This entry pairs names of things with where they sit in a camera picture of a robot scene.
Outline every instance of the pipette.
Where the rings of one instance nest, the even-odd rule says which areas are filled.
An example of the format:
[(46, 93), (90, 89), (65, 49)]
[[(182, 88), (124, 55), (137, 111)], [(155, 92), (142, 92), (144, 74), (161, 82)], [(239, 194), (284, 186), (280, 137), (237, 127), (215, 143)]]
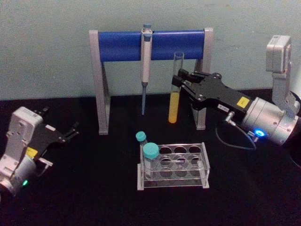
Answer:
[(145, 111), (146, 87), (150, 76), (152, 30), (150, 24), (143, 24), (141, 30), (141, 83), (142, 83), (142, 115)]

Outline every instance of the blue indicator light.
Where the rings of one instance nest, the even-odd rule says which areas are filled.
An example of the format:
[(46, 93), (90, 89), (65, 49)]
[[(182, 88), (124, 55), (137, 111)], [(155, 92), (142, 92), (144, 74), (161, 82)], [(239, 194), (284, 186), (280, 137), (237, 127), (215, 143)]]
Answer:
[(263, 137), (265, 135), (264, 132), (262, 132), (260, 129), (256, 129), (254, 132), (256, 135), (258, 135), (259, 137)]

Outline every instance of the blue bar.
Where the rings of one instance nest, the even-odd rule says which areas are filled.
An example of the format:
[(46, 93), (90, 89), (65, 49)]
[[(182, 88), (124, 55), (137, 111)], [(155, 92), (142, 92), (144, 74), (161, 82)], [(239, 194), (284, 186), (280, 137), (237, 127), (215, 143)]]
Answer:
[[(173, 60), (174, 52), (182, 51), (185, 59), (202, 59), (204, 30), (154, 31), (152, 60)], [(99, 32), (101, 61), (139, 61), (141, 32)]]

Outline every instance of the robotic arm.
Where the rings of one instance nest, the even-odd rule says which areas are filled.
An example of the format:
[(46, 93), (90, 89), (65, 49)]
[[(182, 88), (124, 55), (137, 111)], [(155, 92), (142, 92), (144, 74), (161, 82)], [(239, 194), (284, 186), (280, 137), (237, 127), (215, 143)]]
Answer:
[[(50, 125), (43, 124), (41, 112), (20, 107), (13, 112), (8, 132), (6, 150), (0, 159), (0, 192), (15, 196), (27, 179), (34, 173), (42, 175), (52, 162), (44, 159), (47, 147), (53, 143), (64, 144), (75, 135), (78, 123), (66, 134), (62, 134)], [(37, 162), (44, 164), (38, 173)]]
[(273, 72), (273, 101), (277, 105), (259, 97), (252, 100), (230, 89), (222, 83), (219, 73), (189, 74), (180, 69), (178, 75), (173, 76), (172, 84), (181, 87), (181, 92), (189, 96), (194, 109), (215, 108), (227, 114), (225, 121), (233, 126), (238, 123), (249, 131), (248, 135), (254, 141), (258, 137), (266, 137), (283, 145), (301, 131), (301, 119), (296, 116), (300, 103), (289, 91), (289, 36), (273, 36), (267, 46), (266, 63), (267, 71)]

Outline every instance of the yellow liquid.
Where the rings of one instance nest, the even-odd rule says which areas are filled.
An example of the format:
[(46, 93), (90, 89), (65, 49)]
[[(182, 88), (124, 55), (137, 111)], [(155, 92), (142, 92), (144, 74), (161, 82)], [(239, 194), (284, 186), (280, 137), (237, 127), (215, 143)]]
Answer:
[(168, 113), (168, 121), (170, 123), (175, 123), (177, 121), (179, 98), (180, 98), (179, 92), (172, 92), (170, 94), (169, 113)]

